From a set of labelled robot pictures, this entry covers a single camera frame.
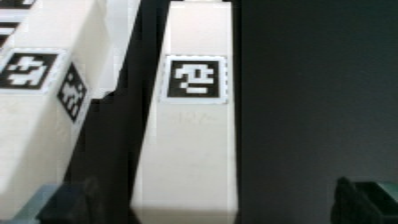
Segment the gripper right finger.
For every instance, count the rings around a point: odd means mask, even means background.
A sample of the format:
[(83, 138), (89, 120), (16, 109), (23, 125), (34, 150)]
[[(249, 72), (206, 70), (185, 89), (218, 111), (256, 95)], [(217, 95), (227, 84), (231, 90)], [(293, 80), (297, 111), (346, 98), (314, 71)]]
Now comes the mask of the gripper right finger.
[(337, 179), (330, 224), (398, 224), (398, 183)]

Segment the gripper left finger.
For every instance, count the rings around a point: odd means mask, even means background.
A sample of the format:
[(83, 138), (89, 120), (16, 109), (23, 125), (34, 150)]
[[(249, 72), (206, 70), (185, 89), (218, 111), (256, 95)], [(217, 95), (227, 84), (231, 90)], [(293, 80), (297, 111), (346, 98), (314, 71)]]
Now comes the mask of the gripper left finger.
[(16, 215), (0, 224), (101, 224), (101, 195), (94, 181), (46, 184)]

